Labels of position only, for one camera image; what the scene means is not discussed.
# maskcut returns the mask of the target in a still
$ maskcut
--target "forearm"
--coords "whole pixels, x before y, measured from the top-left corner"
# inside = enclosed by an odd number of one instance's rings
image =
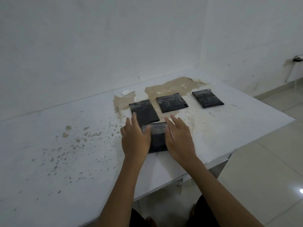
[[[99,216],[97,226],[129,226],[134,190],[142,163],[124,160],[115,186]]]
[[[263,226],[198,159],[183,168],[195,181],[220,226]]]

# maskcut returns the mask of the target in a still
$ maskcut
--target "finger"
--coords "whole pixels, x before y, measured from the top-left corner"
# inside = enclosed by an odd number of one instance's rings
[[[145,136],[147,136],[147,137],[150,137],[151,136],[151,126],[149,125],[149,126],[147,126],[146,128],[145,128],[145,131],[144,131],[144,135]]]
[[[176,125],[172,121],[170,121],[167,117],[164,117],[164,119],[165,119],[167,126],[169,126],[169,129],[172,132],[174,132],[177,129]]]
[[[180,117],[178,118],[178,121],[181,124],[181,126],[183,127],[183,129],[186,129],[187,125],[185,124],[185,122]]]
[[[139,127],[138,120],[137,120],[137,114],[135,112],[133,113],[133,116],[131,117],[131,125]]]
[[[173,139],[172,139],[172,134],[170,132],[169,126],[165,126],[164,133],[165,133],[166,145],[172,143]]]
[[[171,115],[171,118],[172,118],[172,121],[175,123],[175,125],[178,129],[182,128],[182,125],[180,124],[180,121],[174,115]]]
[[[125,130],[129,130],[131,128],[131,120],[127,117],[125,122]]]
[[[125,135],[125,126],[121,127],[120,132],[122,136]]]

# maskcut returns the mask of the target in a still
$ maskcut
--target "black package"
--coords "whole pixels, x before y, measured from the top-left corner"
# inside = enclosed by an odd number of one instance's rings
[[[129,104],[131,113],[137,114],[139,126],[160,121],[149,99]]]
[[[141,127],[142,132],[145,131],[148,125]],[[166,122],[157,122],[150,124],[151,126],[151,146],[149,148],[149,153],[160,152],[167,150],[165,144],[165,134],[164,129]]]
[[[161,108],[162,113],[188,107],[187,103],[181,97],[180,93],[175,93],[168,96],[161,96],[157,97],[156,99]]]
[[[195,91],[192,92],[192,94],[203,108],[224,105],[224,103],[219,100],[218,97],[215,96],[210,89]]]

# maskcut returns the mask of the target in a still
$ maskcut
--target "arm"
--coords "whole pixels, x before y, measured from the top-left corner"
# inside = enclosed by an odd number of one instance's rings
[[[150,147],[150,127],[143,134],[134,113],[131,122],[129,118],[126,119],[125,126],[121,128],[121,134],[125,159],[96,226],[129,226],[134,189]]]
[[[263,226],[199,160],[188,126],[181,118],[171,117],[174,123],[165,118],[168,125],[165,139],[169,153],[195,181],[219,225]]]

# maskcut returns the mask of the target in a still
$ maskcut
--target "left hand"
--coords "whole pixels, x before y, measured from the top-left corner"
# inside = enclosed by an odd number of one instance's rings
[[[137,115],[133,113],[131,120],[126,118],[125,126],[120,131],[125,160],[143,164],[151,145],[151,127],[148,126],[143,134],[137,121]]]

